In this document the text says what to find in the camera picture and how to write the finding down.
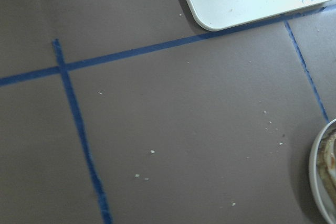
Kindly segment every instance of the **white bowl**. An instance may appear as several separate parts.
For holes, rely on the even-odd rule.
[[[331,201],[326,189],[324,188],[323,182],[320,178],[319,173],[317,172],[316,160],[317,160],[317,152],[319,148],[320,141],[327,131],[327,129],[335,128],[336,129],[336,119],[332,120],[328,123],[317,135],[313,146],[310,151],[309,157],[309,180],[310,187],[314,196],[314,200],[327,221],[328,224],[336,224],[336,208]]]

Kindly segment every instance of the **table surface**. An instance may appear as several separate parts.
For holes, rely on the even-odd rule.
[[[335,2],[216,33],[186,0],[1,3],[1,223],[325,223]]]

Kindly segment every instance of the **blue painter's tape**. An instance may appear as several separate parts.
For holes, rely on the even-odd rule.
[[[317,102],[318,102],[318,104],[319,104],[319,106],[320,106],[320,109],[321,109],[321,112],[322,112],[322,114],[323,114],[323,117],[324,117],[324,119],[326,120],[326,122],[329,123],[330,121],[329,121],[327,112],[325,111],[325,108],[324,108],[324,106],[323,106],[322,100],[321,100],[320,95],[319,95],[319,93],[318,93],[318,91],[317,91],[317,88],[316,88],[316,86],[315,86],[315,83],[314,83],[314,81],[313,81],[313,79],[312,79],[312,77],[311,77],[311,75],[310,75],[310,73],[309,73],[309,71],[308,71],[307,64],[306,64],[306,62],[305,62],[305,59],[304,59],[303,56],[302,56],[300,47],[299,47],[298,43],[297,43],[296,40],[295,40],[293,31],[292,31],[292,29],[290,28],[288,21],[285,20],[284,23],[285,23],[285,27],[286,27],[286,29],[287,29],[287,32],[288,32],[288,34],[289,34],[289,37],[290,37],[290,39],[292,40],[292,43],[293,43],[293,45],[294,45],[294,47],[295,47],[295,51],[296,51],[297,55],[299,56],[299,59],[300,59],[300,61],[301,61],[302,67],[303,67],[303,69],[304,69],[304,72],[306,73],[306,76],[307,76],[307,78],[308,78],[308,81],[309,81],[311,87],[313,88],[315,97],[316,97]]]
[[[96,190],[97,196],[98,196],[98,203],[100,206],[100,211],[104,220],[105,224],[112,224],[112,215],[110,214],[109,205],[106,199],[106,194],[103,190],[102,182],[98,176],[98,173],[95,169],[95,166],[93,164],[93,158],[91,155],[89,143],[87,141],[86,132],[85,132],[85,126],[84,121],[79,109],[79,105],[76,99],[76,95],[74,92],[74,89],[72,88],[71,80],[69,77],[68,70],[66,68],[66,64],[64,62],[64,57],[62,53],[61,45],[58,41],[58,39],[54,40],[53,42],[57,63],[59,65],[60,74],[62,77],[62,81],[64,84],[65,92],[68,97],[68,101],[70,104],[70,108],[72,111],[73,119],[75,120],[76,128],[78,131],[79,138],[81,140],[82,148],[84,151],[85,159],[87,162],[87,165],[89,167],[89,172],[91,175],[91,180],[93,182],[93,186]]]
[[[262,20],[259,22],[254,22],[250,24],[228,28],[228,29],[221,30],[221,31],[209,32],[209,33],[205,33],[201,35],[171,40],[171,41],[167,41],[167,42],[163,42],[163,43],[159,43],[159,44],[155,44],[151,46],[140,47],[140,48],[131,49],[131,50],[123,51],[123,52],[117,52],[117,53],[110,54],[110,55],[100,56],[100,57],[91,58],[91,59],[82,60],[82,61],[76,61],[76,62],[67,64],[67,68],[69,71],[80,69],[80,68],[86,68],[86,67],[106,63],[106,62],[125,59],[125,58],[129,58],[133,56],[143,55],[143,54],[148,54],[150,52],[160,51],[163,49],[186,45],[186,44],[190,44],[190,43],[194,43],[197,41],[202,41],[202,40],[206,40],[210,38],[216,38],[216,37],[220,37],[223,35],[236,33],[239,31],[249,30],[249,29],[256,28],[256,27],[273,24],[273,23],[276,23],[282,20],[283,20],[283,17],[280,16],[280,17],[276,17],[272,19]]]
[[[163,49],[167,49],[167,48],[171,48],[171,47],[186,45],[186,44],[194,43],[194,42],[201,41],[201,40],[220,37],[220,36],[223,36],[223,35],[228,35],[228,34],[236,33],[236,32],[239,32],[239,31],[244,31],[244,30],[248,30],[248,29],[252,29],[252,28],[256,28],[256,27],[261,27],[261,26],[264,26],[264,25],[277,23],[277,22],[280,22],[280,21],[285,21],[285,20],[289,20],[289,19],[295,19],[295,18],[299,18],[299,17],[309,16],[309,15],[313,15],[313,14],[316,14],[316,13],[335,10],[335,9],[336,9],[336,5],[330,5],[330,6],[327,6],[327,7],[322,7],[322,8],[318,8],[318,9],[314,9],[314,10],[308,10],[308,11],[305,11],[303,13],[296,13],[296,14],[290,14],[290,15],[282,14],[278,17],[269,18],[269,19],[265,19],[265,20],[260,20],[260,21],[254,22],[254,23],[249,23],[249,24],[245,24],[245,25],[241,25],[241,26],[237,26],[237,27],[232,27],[232,28],[225,29],[225,30],[222,30],[222,31],[204,33],[204,34],[201,34],[201,35],[181,38],[181,39],[172,40],[172,41],[168,41],[168,42],[164,42],[164,43],[160,43],[160,44],[141,47],[141,48],[137,48],[137,49],[131,49],[131,50],[128,50],[128,51],[117,52],[117,53],[114,53],[114,54],[109,54],[109,55],[105,55],[105,56],[100,56],[100,57],[96,57],[96,58],[91,58],[91,59],[87,59],[87,60],[82,60],[82,61],[77,61],[77,62],[65,64],[65,69],[71,71],[71,70],[76,70],[76,69],[80,69],[80,68],[86,68],[86,67],[90,67],[90,66],[110,62],[110,61],[115,61],[115,60],[124,59],[124,58],[128,58],[128,57],[133,57],[133,56],[137,56],[137,55],[147,54],[147,53],[150,53],[150,52],[155,52],[155,51],[159,51],[159,50],[163,50]],[[32,72],[29,72],[29,73],[18,74],[16,76],[5,77],[5,78],[0,79],[0,87],[4,86],[4,85],[8,85],[8,84],[21,82],[21,81],[26,81],[26,80],[30,80],[30,79],[45,77],[45,76],[48,76],[48,75],[51,75],[51,74],[56,74],[56,73],[59,73],[59,70],[55,67],[55,68],[38,70],[38,71],[32,71]]]
[[[15,76],[0,78],[0,87],[10,84],[15,84],[22,81],[33,80],[41,77],[51,76],[53,74],[59,73],[58,67],[46,68],[41,70],[36,70],[28,73],[21,73]]]

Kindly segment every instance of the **blue tape line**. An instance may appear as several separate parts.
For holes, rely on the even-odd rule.
[[[58,67],[46,68],[41,70],[36,70],[28,73],[21,73],[15,76],[0,78],[0,87],[10,84],[15,84],[22,81],[33,80],[41,77],[51,76],[53,74],[59,73]]]
[[[53,47],[55,50],[57,63],[60,69],[60,74],[62,77],[62,81],[64,84],[65,92],[68,97],[68,101],[70,104],[70,108],[72,111],[73,118],[75,120],[75,124],[77,127],[78,135],[81,140],[82,148],[84,151],[85,159],[89,167],[89,172],[91,175],[91,179],[93,182],[93,186],[96,190],[97,196],[98,196],[98,203],[101,210],[101,215],[103,217],[105,224],[112,224],[112,216],[109,211],[109,205],[106,199],[106,194],[103,190],[102,182],[97,174],[97,171],[95,169],[95,166],[93,164],[93,158],[90,152],[89,143],[87,141],[86,132],[85,132],[85,126],[84,121],[79,109],[79,105],[76,99],[76,95],[74,92],[74,89],[72,88],[71,80],[69,77],[69,73],[66,68],[66,64],[64,62],[64,57],[62,53],[61,45],[58,41],[58,39],[55,39],[53,42]]]
[[[182,39],[171,40],[171,41],[167,41],[167,42],[163,42],[163,43],[159,43],[159,44],[155,44],[151,46],[140,47],[140,48],[131,49],[131,50],[123,51],[123,52],[117,52],[117,53],[110,54],[110,55],[100,56],[100,57],[91,58],[91,59],[82,60],[82,61],[76,61],[76,62],[67,64],[67,67],[69,71],[80,69],[80,68],[91,67],[91,66],[106,63],[106,62],[111,62],[111,61],[129,58],[133,56],[143,55],[143,54],[148,54],[150,52],[160,51],[160,50],[167,49],[167,48],[186,45],[186,44],[194,43],[197,41],[207,40],[210,38],[216,38],[216,37],[220,37],[223,35],[236,33],[239,31],[261,27],[261,26],[265,26],[265,25],[269,25],[269,24],[282,21],[283,19],[284,18],[282,16],[279,16],[279,17],[275,17],[272,19],[244,24],[241,26],[236,26],[236,27],[228,28],[228,29],[221,30],[221,31],[209,32],[209,33],[205,33],[201,35],[195,35],[195,36],[186,37]]]
[[[124,59],[124,58],[132,57],[132,56],[147,54],[149,52],[155,52],[155,51],[163,50],[166,48],[194,43],[194,42],[205,40],[205,39],[210,39],[210,38],[215,38],[215,37],[219,37],[223,35],[236,33],[238,31],[244,31],[244,30],[248,30],[248,29],[252,29],[256,27],[261,27],[264,25],[273,24],[273,23],[280,22],[280,21],[285,21],[285,20],[299,18],[299,17],[305,17],[305,16],[316,14],[316,13],[325,12],[329,10],[335,10],[335,9],[336,9],[336,5],[330,5],[330,6],[322,7],[319,9],[309,10],[303,13],[296,13],[296,14],[291,14],[291,15],[282,14],[275,18],[261,20],[258,22],[225,29],[225,30],[218,31],[218,32],[205,33],[202,35],[196,35],[196,36],[191,36],[187,38],[172,40],[172,41],[168,41],[168,42],[164,42],[164,43],[160,43],[156,45],[151,45],[147,47],[141,47],[141,48],[132,49],[128,51],[117,52],[117,53],[110,54],[110,55],[91,58],[87,60],[76,61],[73,63],[66,64],[66,68],[69,71],[72,71],[72,70],[76,70],[80,68],[85,68],[85,67],[90,67],[90,66],[94,66],[94,65],[98,65],[98,64],[102,64],[106,62],[115,61],[118,59]],[[0,78],[0,87],[4,85],[12,84],[12,83],[17,83],[21,81],[27,81],[30,79],[48,76],[48,75],[55,74],[55,73],[58,73],[58,70],[56,70],[55,68],[50,68],[50,69],[33,71],[29,73],[18,74],[16,76]]]
[[[287,29],[287,32],[288,32],[288,34],[289,34],[289,37],[290,37],[290,39],[292,40],[292,43],[293,43],[293,45],[294,45],[294,47],[295,47],[295,51],[296,51],[297,55],[299,56],[299,59],[300,59],[300,61],[301,61],[302,67],[303,67],[303,69],[304,69],[304,72],[306,73],[306,76],[307,76],[307,78],[308,78],[308,81],[309,81],[311,87],[313,88],[313,91],[314,91],[314,94],[315,94],[317,103],[318,103],[319,106],[320,106],[320,109],[321,109],[321,112],[322,112],[322,114],[323,114],[323,117],[324,117],[324,119],[326,120],[326,122],[329,123],[330,121],[329,121],[328,115],[327,115],[327,113],[326,113],[326,111],[325,111],[325,108],[324,108],[324,106],[323,106],[322,100],[321,100],[320,95],[319,95],[319,93],[318,93],[318,91],[317,91],[317,88],[316,88],[316,86],[315,86],[315,83],[314,83],[314,81],[313,81],[313,79],[312,79],[312,77],[311,77],[311,75],[310,75],[310,72],[309,72],[309,70],[308,70],[308,68],[307,68],[307,64],[306,64],[306,62],[305,62],[305,60],[304,60],[304,58],[303,58],[303,56],[302,56],[300,47],[299,47],[298,43],[297,43],[296,40],[295,40],[293,31],[292,31],[292,29],[290,28],[289,23],[288,23],[287,20],[285,20],[285,21],[283,21],[283,22],[285,23],[285,27],[286,27],[286,29]]]

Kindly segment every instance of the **dirty bowl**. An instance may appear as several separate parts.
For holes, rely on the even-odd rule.
[[[316,161],[318,148],[325,132],[331,129],[336,129],[336,119],[328,123],[317,135],[311,148],[309,157],[309,180],[310,187],[314,196],[314,200],[327,221],[328,224],[336,224],[336,208],[324,188],[322,179],[317,171]]]

